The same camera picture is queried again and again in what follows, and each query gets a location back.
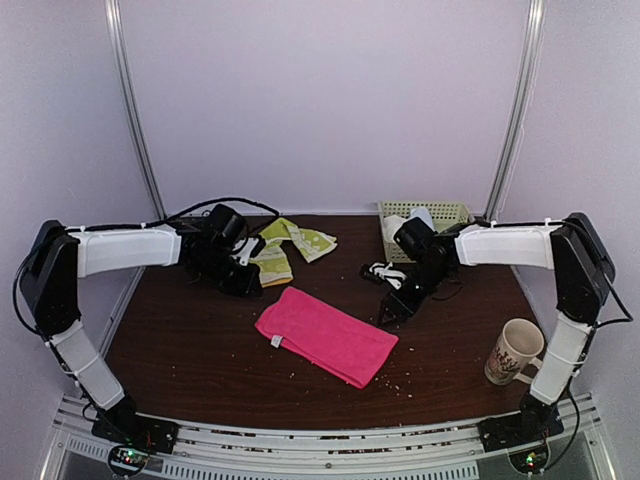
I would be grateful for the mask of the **pink towel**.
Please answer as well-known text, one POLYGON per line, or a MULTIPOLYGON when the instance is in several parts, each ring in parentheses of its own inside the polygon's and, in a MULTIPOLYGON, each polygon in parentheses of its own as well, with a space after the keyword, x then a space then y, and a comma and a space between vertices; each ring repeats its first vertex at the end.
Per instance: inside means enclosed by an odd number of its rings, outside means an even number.
POLYGON ((289 350, 357 388, 365 388, 399 338, 294 287, 255 323, 274 348, 289 350))

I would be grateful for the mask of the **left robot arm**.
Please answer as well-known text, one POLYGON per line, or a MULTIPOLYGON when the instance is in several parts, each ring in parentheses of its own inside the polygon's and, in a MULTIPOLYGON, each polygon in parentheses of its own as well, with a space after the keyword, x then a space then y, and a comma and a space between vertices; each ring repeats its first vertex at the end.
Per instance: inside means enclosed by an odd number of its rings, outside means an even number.
POLYGON ((144 424, 86 334, 78 282, 104 272, 180 265, 227 295, 260 296, 260 270, 251 260, 264 240, 250 235, 247 220, 227 200, 211 206, 202 217, 183 211, 151 223, 67 227, 48 220, 16 272, 13 296, 28 306, 32 331, 88 395, 99 423, 123 444, 137 442, 144 424))

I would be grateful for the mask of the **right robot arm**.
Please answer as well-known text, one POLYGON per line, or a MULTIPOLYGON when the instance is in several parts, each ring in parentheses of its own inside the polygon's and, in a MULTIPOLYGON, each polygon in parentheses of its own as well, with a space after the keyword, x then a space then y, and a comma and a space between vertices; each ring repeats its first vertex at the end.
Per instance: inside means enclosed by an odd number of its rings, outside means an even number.
POLYGON ((500 224, 476 221, 435 231, 419 216, 405 220, 394 242, 414 265, 380 304, 380 326, 402 324, 458 266, 508 265, 547 269, 555 276, 558 322, 542 363, 522 398, 512 430, 535 440, 551 424, 557 403, 588 356, 607 299, 619 296, 615 266, 588 216, 500 224))

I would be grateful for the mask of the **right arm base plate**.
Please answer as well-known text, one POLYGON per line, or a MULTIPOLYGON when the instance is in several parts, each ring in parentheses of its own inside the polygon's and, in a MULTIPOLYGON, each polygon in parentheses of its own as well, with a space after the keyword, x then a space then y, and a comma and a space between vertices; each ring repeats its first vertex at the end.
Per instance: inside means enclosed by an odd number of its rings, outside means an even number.
POLYGON ((564 432, 564 425, 558 415, 540 422, 522 412, 489 417, 480 421, 477 428, 485 453, 540 442, 546 436, 564 432))

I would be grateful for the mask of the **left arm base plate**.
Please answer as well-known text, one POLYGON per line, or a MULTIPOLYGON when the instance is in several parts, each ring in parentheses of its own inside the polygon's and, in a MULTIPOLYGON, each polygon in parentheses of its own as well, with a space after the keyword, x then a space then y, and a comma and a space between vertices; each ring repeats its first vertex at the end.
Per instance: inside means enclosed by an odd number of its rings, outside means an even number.
POLYGON ((178 431, 179 426, 173 421, 131 413, 99 414, 91 428, 95 437, 164 454, 173 452, 178 431))

